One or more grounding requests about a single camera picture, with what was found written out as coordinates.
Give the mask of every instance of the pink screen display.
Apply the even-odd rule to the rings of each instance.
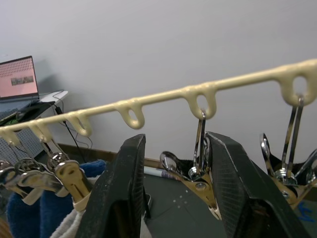
[[[31,58],[0,65],[0,98],[37,92]]]

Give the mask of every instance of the blue towel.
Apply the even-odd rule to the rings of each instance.
[[[103,173],[106,163],[98,160],[80,167],[86,177],[93,178]],[[54,192],[44,191],[41,199],[28,206],[14,193],[8,202],[7,218],[14,238],[49,238],[72,210],[70,195],[57,197]]]

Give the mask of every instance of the white wall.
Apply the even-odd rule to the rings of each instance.
[[[1,0],[0,61],[33,55],[41,92],[69,90],[71,111],[316,58],[316,8],[313,0]],[[291,107],[276,83],[216,98],[207,130],[239,141],[262,168],[261,132],[281,155]],[[147,157],[170,150],[191,159],[198,120],[186,101],[143,109],[138,131],[117,112],[92,118],[94,148],[118,151],[146,133]],[[297,161],[317,146],[316,109],[304,109]],[[60,125],[54,134],[73,144]]]

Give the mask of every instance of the laptop screen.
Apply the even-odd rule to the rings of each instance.
[[[0,101],[38,96],[32,56],[0,63]]]

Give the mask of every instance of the gray floor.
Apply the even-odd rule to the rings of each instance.
[[[179,181],[145,175],[146,193],[153,198],[152,218],[147,225],[153,238],[226,238],[222,222],[211,214],[206,204]],[[317,204],[304,201],[311,210],[307,216],[314,220],[302,221],[312,238],[317,238]],[[303,216],[299,210],[295,213]]]

